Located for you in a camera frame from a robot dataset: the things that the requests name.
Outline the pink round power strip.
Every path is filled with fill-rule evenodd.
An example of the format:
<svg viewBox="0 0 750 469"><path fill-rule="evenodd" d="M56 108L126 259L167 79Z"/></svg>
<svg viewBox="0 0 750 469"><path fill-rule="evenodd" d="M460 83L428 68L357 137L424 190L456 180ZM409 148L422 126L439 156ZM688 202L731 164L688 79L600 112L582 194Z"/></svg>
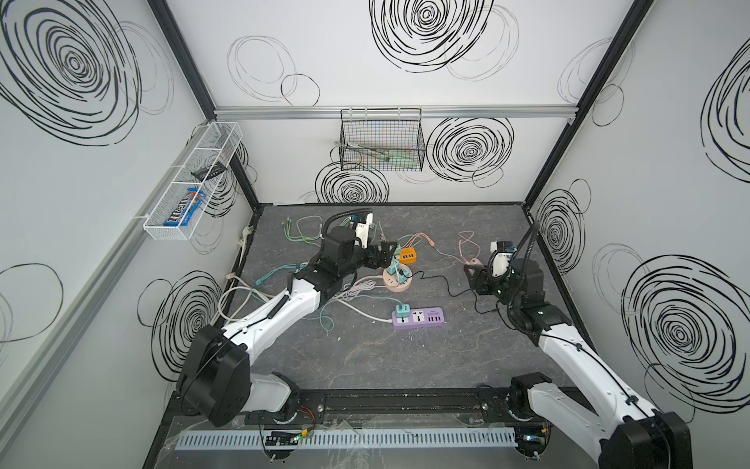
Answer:
<svg viewBox="0 0 750 469"><path fill-rule="evenodd" d="M400 267L394 273L386 270L382 273L383 285L394 293L402 293L410 288L412 283L412 271L408 267Z"/></svg>

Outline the orange power strip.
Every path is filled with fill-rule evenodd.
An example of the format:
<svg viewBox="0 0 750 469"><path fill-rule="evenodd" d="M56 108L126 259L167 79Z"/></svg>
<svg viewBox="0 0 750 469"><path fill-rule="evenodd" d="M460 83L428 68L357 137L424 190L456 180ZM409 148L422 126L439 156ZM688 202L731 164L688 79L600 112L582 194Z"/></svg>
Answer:
<svg viewBox="0 0 750 469"><path fill-rule="evenodd" d="M417 260L417 253L414 247L403 247L400 250L400 263L404 265L414 264Z"/></svg>

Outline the purple power strip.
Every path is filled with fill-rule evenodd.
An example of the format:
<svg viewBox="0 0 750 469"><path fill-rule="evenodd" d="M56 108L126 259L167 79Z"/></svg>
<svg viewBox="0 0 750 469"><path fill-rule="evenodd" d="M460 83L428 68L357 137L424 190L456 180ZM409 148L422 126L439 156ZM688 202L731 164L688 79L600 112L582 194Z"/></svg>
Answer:
<svg viewBox="0 0 750 469"><path fill-rule="evenodd" d="M442 328L445 325L445 313L439 307L414 309L404 318L393 314L392 322L394 330L397 331Z"/></svg>

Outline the green charger plug with cable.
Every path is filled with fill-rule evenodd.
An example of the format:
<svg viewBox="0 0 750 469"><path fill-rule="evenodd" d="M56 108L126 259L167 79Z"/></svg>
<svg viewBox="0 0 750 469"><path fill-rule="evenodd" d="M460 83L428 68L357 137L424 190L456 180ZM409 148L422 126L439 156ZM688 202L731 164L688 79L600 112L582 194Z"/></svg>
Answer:
<svg viewBox="0 0 750 469"><path fill-rule="evenodd" d="M308 215L296 220L287 218L282 223L284 237L293 243L318 245L321 240L322 218Z"/></svg>

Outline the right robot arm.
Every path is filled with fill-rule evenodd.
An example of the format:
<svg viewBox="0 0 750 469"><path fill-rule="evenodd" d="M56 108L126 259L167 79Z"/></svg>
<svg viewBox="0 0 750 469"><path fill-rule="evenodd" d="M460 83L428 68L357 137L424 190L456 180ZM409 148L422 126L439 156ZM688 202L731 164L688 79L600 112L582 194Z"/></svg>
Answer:
<svg viewBox="0 0 750 469"><path fill-rule="evenodd" d="M544 275L528 259L508 257L464 268L470 289L492 295L513 327L550 357L587 403L572 400L549 377L517 376L507 398L517 419L542 417L601 468L691 468L689 425L627 385L586 343L571 319L545 298Z"/></svg>

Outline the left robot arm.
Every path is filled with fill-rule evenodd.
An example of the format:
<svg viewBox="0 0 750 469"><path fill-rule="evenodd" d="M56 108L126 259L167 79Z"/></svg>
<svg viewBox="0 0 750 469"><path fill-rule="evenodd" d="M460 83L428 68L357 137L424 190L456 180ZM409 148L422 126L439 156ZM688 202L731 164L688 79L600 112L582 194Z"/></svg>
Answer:
<svg viewBox="0 0 750 469"><path fill-rule="evenodd" d="M333 228L323 236L320 251L291 275L281 293L236 322L199 330L178 379L183 404L216 427L249 412L293 418L296 385L277 372L253 373L253 363L283 332L341 292L346 277L362 267L390 267L397 246L372 243L365 229Z"/></svg>

